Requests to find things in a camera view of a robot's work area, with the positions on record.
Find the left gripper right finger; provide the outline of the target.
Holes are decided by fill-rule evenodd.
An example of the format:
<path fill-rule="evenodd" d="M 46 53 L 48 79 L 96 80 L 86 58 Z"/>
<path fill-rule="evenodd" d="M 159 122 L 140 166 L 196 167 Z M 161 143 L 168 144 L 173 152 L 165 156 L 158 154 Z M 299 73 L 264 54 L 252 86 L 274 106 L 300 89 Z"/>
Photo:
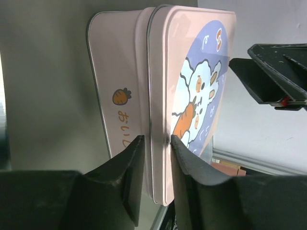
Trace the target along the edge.
<path fill-rule="evenodd" d="M 180 230 L 304 230 L 304 175 L 229 176 L 171 137 L 171 165 Z"/>

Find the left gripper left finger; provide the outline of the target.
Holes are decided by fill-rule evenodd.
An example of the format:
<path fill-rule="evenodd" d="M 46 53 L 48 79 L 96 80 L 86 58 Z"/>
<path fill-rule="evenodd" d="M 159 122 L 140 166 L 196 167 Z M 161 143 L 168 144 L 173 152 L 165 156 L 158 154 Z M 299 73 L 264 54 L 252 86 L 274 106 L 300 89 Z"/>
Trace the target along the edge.
<path fill-rule="evenodd" d="M 0 174 L 3 230 L 133 230 L 139 224 L 145 137 L 96 169 Z"/>

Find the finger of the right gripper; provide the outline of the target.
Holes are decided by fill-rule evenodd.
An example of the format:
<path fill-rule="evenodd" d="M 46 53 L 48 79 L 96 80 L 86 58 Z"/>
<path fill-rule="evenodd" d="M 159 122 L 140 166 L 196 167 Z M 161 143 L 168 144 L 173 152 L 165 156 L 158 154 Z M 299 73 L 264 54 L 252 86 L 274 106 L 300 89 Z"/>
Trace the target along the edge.
<path fill-rule="evenodd" d="M 293 101 L 307 100 L 306 44 L 254 44 L 248 54 Z"/>
<path fill-rule="evenodd" d="M 248 93 L 259 104 L 277 104 L 286 94 L 254 60 L 234 58 L 230 69 L 240 79 Z"/>

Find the small plain metal tray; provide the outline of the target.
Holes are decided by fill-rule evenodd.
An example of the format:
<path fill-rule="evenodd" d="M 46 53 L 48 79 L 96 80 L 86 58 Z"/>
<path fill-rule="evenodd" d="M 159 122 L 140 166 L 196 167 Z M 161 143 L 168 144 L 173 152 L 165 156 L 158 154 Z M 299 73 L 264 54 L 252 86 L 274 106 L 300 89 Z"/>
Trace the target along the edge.
<path fill-rule="evenodd" d="M 158 204 L 174 199 L 171 137 L 200 156 L 214 134 L 235 29 L 233 11 L 166 5 L 150 16 L 150 155 Z"/>

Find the pink chocolate tin box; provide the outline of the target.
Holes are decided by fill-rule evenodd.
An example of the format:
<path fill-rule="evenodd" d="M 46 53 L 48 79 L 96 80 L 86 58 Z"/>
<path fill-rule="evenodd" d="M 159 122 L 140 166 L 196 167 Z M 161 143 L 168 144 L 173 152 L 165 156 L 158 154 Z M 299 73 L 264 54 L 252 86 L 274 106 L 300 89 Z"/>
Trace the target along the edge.
<path fill-rule="evenodd" d="M 153 7 L 96 14 L 88 45 L 110 157 L 149 135 L 146 32 Z"/>

